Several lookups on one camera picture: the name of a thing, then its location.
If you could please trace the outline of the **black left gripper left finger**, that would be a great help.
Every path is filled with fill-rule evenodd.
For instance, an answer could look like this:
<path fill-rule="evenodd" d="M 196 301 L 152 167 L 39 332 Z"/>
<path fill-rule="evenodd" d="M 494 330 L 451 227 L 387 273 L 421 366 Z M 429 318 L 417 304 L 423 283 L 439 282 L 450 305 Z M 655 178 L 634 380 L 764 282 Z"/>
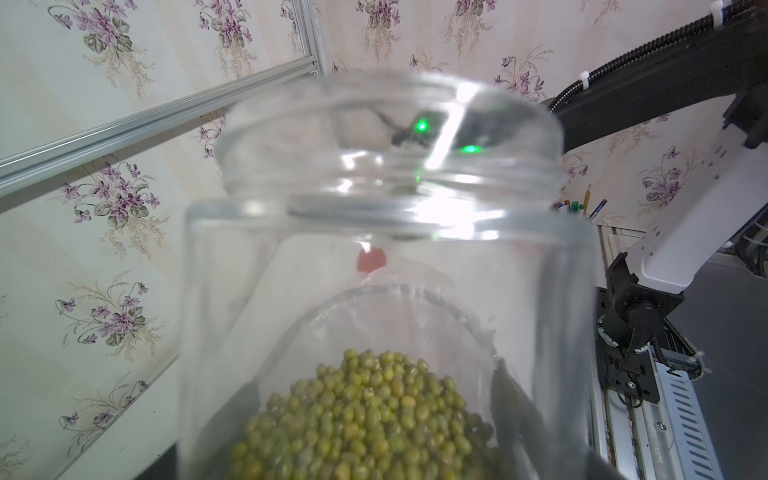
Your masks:
<path fill-rule="evenodd" d="M 235 443 L 247 436 L 248 420 L 259 412 L 257 381 L 240 387 L 198 433 L 182 433 L 179 440 L 180 479 L 228 479 Z"/>

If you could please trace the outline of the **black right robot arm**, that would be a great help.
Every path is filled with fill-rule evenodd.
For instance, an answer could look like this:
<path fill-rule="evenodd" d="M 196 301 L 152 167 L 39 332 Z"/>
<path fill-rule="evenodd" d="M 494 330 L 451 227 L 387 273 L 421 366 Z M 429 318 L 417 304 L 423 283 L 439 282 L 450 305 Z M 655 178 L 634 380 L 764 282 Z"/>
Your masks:
<path fill-rule="evenodd" d="M 628 407 L 660 399 L 654 367 L 699 373 L 669 322 L 707 260 L 767 206 L 767 5 L 716 1 L 708 13 L 580 77 L 547 101 L 573 150 L 633 133 L 717 97 L 720 123 L 689 147 L 658 148 L 631 190 L 646 232 L 607 267 L 596 329 L 599 381 Z"/>

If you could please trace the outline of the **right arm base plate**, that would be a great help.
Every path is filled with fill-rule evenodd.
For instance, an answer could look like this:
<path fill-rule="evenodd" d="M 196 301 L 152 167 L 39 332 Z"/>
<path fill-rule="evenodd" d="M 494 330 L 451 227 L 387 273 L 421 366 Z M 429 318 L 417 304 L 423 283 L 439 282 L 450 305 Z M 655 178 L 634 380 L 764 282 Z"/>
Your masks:
<path fill-rule="evenodd" d="M 663 334 L 665 313 L 660 292 L 638 286 L 623 293 L 597 290 L 598 379 L 602 388 L 616 391 L 632 408 L 660 401 L 649 350 Z"/>

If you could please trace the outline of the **green lid bean jar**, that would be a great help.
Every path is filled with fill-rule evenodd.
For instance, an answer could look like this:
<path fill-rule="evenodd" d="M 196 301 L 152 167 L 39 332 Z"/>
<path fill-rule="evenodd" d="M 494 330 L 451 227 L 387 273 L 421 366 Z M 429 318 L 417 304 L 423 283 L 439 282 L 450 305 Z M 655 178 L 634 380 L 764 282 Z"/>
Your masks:
<path fill-rule="evenodd" d="M 543 105 L 443 75 L 239 102 L 225 194 L 186 213 L 180 437 L 257 381 L 228 479 L 519 479 L 499 360 L 548 424 L 589 410 L 598 242 L 553 208 L 563 139 Z M 370 247 L 387 265 L 358 272 Z"/>

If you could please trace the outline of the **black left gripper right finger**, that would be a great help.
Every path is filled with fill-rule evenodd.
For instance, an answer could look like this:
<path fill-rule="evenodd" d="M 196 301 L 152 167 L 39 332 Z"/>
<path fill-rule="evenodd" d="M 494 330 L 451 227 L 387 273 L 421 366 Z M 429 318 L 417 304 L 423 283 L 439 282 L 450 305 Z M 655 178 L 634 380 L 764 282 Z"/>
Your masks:
<path fill-rule="evenodd" d="M 582 404 L 550 425 L 499 360 L 490 387 L 491 416 L 501 453 L 519 479 L 589 479 L 589 414 Z"/>

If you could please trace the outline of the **red jar lid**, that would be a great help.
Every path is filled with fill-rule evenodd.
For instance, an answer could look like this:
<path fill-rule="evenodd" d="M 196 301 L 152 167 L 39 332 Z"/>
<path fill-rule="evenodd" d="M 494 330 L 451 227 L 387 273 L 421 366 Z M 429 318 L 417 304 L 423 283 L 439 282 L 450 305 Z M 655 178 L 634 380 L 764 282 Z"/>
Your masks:
<path fill-rule="evenodd" d="M 382 248 L 362 248 L 359 251 L 356 268 L 358 272 L 370 274 L 387 265 L 387 255 Z"/>

